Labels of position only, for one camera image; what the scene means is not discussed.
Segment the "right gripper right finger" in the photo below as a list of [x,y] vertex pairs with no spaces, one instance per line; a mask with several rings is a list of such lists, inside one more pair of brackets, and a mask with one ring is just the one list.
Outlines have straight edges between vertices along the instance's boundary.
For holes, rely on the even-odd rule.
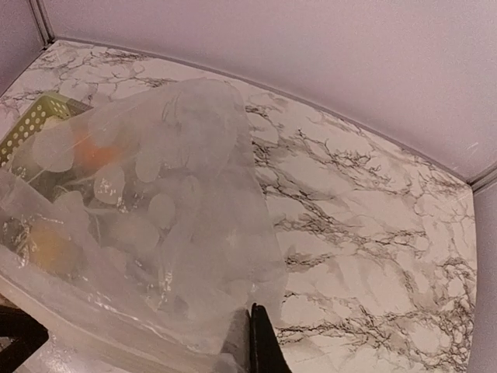
[[254,303],[249,316],[249,359],[251,373],[291,373],[278,344],[268,312]]

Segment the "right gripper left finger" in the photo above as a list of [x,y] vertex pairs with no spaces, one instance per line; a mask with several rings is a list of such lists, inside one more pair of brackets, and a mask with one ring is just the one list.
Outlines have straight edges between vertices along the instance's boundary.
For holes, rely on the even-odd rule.
[[219,359],[217,372],[250,372],[250,315],[248,309],[237,310],[228,328]]

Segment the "clear zip top bag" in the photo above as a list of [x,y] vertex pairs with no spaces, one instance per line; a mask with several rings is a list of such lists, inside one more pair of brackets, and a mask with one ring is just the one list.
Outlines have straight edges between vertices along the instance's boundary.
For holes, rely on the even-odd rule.
[[[256,178],[249,118],[230,83],[139,92],[32,136],[29,159],[72,171],[50,201],[1,169],[1,293],[59,340],[129,372],[217,372],[234,313],[280,315],[287,274]],[[75,163],[75,132],[120,160]],[[79,249],[69,275],[30,262],[46,225]]]

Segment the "yellow lemon toy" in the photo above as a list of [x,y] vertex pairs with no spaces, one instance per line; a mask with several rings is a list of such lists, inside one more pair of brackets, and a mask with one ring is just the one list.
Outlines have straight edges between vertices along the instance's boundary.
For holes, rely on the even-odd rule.
[[79,249],[46,225],[33,225],[30,233],[30,262],[48,273],[69,275],[76,267]]

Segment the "green perforated plastic basket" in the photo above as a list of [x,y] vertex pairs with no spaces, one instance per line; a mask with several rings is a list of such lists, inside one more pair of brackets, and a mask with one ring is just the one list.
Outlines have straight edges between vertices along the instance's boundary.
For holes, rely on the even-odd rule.
[[54,127],[63,120],[76,117],[92,107],[76,99],[56,92],[45,92],[32,103],[14,127],[1,141],[1,169],[21,177],[48,200],[55,200],[62,194],[62,183],[75,177],[72,171],[50,173],[42,171],[31,159],[21,163],[28,156],[32,136],[45,126]]

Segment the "orange yellow mango toy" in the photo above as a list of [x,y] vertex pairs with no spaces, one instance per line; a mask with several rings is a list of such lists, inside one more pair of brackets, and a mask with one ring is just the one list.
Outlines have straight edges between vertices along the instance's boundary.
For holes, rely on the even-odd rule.
[[75,163],[87,173],[94,173],[112,162],[120,160],[123,150],[115,145],[99,147],[87,131],[77,130],[75,138]]

